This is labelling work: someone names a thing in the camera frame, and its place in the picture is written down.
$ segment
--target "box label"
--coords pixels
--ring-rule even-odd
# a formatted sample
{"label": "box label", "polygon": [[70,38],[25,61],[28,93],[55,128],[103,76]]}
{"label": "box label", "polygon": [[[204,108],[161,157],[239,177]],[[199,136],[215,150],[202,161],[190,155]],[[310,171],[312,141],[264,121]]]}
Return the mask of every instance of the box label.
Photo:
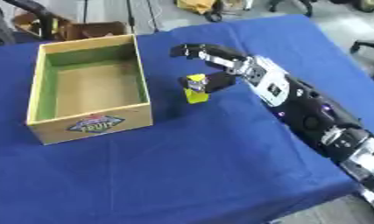
{"label": "box label", "polygon": [[101,134],[109,130],[119,123],[125,121],[123,118],[118,118],[108,115],[90,115],[77,124],[67,128],[70,131],[79,131],[84,133]]}

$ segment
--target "wooden box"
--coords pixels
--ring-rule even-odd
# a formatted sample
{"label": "wooden box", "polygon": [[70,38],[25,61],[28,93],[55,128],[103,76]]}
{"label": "wooden box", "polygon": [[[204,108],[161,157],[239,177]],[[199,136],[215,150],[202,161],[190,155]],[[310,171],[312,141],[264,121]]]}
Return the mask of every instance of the wooden box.
{"label": "wooden box", "polygon": [[44,144],[152,125],[135,36],[41,45],[26,123]]}

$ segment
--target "gray floor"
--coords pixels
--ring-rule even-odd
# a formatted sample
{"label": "gray floor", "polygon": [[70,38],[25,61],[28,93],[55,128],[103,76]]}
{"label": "gray floor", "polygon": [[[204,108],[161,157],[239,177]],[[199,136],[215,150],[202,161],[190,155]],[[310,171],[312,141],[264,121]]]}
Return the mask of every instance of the gray floor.
{"label": "gray floor", "polygon": [[[145,0],[131,0],[137,20],[138,33],[151,33],[152,23]],[[225,20],[243,18],[261,18],[303,13],[304,9],[297,2],[287,0],[278,7],[279,12],[266,10],[267,0],[255,0],[251,11],[238,16],[226,16]],[[51,11],[74,21],[82,21],[82,3],[76,0],[38,0]],[[89,0],[88,21],[127,21],[125,1]],[[15,10],[0,0],[6,19],[10,20]],[[154,13],[159,21],[159,28],[168,31],[176,27],[206,24],[206,20],[198,15],[179,10],[173,0],[152,0]],[[374,13],[366,14],[352,9],[348,5],[335,5],[326,0],[314,4],[313,21],[320,26],[332,41],[346,53],[356,39],[374,39]],[[352,57],[369,74],[374,72],[374,50],[362,49]],[[289,215],[279,221],[282,224],[374,224],[374,213],[363,201],[352,197],[344,197],[306,211]]]}

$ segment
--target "blue table cover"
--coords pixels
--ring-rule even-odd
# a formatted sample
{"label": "blue table cover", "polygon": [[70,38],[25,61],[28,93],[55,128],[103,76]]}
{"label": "blue table cover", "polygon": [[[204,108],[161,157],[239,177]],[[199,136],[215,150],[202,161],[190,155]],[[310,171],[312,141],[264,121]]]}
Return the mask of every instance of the blue table cover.
{"label": "blue table cover", "polygon": [[155,125],[48,146],[25,126],[38,45],[0,47],[0,224],[258,224],[354,191],[243,83],[187,104],[177,78],[215,70],[168,57],[186,42],[270,57],[374,132],[374,82],[302,16],[139,36]]}

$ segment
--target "black robot arm segment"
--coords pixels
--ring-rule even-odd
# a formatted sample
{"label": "black robot arm segment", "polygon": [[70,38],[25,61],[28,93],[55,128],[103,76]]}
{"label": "black robot arm segment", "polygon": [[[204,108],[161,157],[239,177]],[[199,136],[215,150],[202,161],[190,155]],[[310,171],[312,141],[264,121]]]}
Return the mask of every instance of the black robot arm segment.
{"label": "black robot arm segment", "polygon": [[174,47],[171,56],[201,59],[222,69],[202,82],[181,79],[184,88],[213,93],[241,78],[263,104],[305,144],[330,158],[374,193],[374,136],[349,112],[311,85],[292,77],[270,59],[206,44]]}

